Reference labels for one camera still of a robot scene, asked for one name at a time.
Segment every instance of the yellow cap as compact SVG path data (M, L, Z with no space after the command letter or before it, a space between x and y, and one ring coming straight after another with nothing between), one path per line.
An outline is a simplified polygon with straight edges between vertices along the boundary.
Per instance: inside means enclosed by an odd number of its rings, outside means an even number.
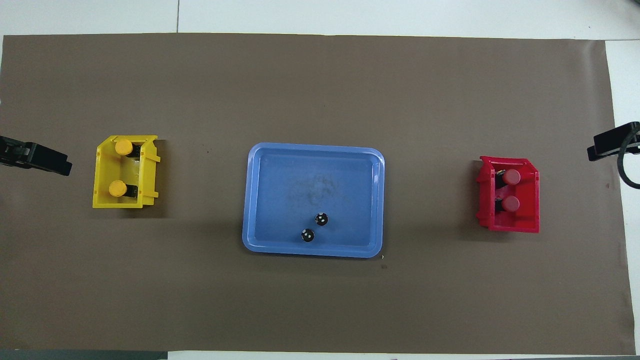
M127 139L118 140L116 142L116 152L122 156L129 155L133 151L133 144Z
M122 180L112 181L109 185L109 193L114 197L121 197L127 192L127 184Z

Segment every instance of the yellow bin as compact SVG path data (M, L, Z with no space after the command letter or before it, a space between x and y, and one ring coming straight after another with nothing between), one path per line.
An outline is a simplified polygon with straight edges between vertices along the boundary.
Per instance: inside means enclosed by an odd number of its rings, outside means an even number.
M142 208L153 205L156 192L156 164L160 162L154 140L156 135L113 135L98 146L93 180L94 208ZM140 151L129 157L132 151ZM136 196L117 189L118 185L135 190Z

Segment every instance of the black clamp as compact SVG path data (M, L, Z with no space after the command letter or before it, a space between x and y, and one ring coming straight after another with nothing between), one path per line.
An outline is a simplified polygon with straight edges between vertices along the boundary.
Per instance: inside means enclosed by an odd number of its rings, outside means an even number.
M640 189L640 184L633 182L627 176L624 166L624 157L630 154L640 154L640 122L634 121L618 126L615 129L605 131L593 137L594 146L587 148L589 161L596 161L607 156L618 154L618 174L625 184L634 189Z
M64 176L69 175L72 166L62 152L4 136L0 136L0 163L10 167L39 168Z

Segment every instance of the black ball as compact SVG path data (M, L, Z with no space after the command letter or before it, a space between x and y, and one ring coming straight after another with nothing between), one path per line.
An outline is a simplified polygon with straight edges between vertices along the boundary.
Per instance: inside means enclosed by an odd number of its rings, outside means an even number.
M302 236L302 240L305 240L306 242L310 242L314 239L314 237L316 237L314 231L311 229L302 230L302 233L300 235Z
M326 223L328 222L329 222L329 217L326 216L325 213L318 213L318 215L316 215L316 224L320 226L325 226Z

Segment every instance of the black cable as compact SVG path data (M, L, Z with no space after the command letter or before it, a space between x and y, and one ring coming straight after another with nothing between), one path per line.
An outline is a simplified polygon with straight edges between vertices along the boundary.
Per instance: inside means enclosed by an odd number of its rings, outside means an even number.
M629 134L627 135L627 137L625 137L625 139L622 141L622 144L620 145L620 151L618 151L618 174L622 178L622 181L625 182L625 184L631 186L634 189L640 189L640 184L633 182L631 179L629 179L629 176L627 176L627 173L625 172L625 164L623 162L625 153L627 152L627 147L631 143L631 139L633 139L636 135L636 132L636 129L632 127L631 131L629 131Z

